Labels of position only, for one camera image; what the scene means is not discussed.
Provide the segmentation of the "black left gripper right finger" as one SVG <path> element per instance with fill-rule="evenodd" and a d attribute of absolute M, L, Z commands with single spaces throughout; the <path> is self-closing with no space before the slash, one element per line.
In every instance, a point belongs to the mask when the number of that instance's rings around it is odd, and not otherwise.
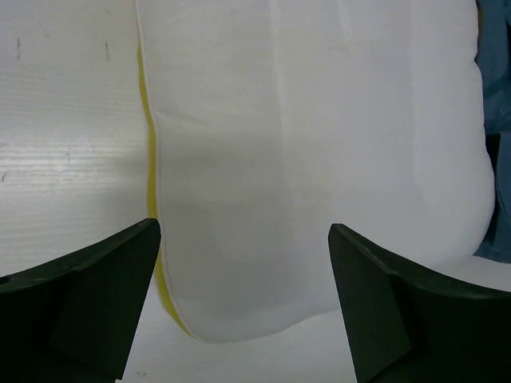
<path fill-rule="evenodd" d="M 509 381 L 509 292 L 440 274 L 342 224 L 328 246 L 357 381 Z"/>

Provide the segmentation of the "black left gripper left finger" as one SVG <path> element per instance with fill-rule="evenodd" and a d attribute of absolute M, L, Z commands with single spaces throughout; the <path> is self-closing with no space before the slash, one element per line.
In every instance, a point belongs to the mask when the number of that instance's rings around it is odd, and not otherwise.
<path fill-rule="evenodd" d="M 122 379 L 160 248 L 144 219 L 1 278 L 3 382 Z"/>

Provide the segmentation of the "white pillow yellow trim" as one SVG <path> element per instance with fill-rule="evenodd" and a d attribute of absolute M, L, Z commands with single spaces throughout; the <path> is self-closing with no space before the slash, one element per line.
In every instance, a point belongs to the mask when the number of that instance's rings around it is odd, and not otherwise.
<path fill-rule="evenodd" d="M 473 1 L 139 1 L 164 308 L 206 342 L 335 311 L 342 223 L 428 267 L 493 214 Z"/>

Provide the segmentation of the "blue cartoon print pillowcase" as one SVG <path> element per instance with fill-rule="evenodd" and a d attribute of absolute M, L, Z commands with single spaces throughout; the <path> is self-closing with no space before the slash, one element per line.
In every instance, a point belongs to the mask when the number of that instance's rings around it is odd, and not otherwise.
<path fill-rule="evenodd" d="M 477 256 L 510 262 L 510 2 L 478 1 L 477 65 L 483 84 L 486 149 L 496 203 Z"/>

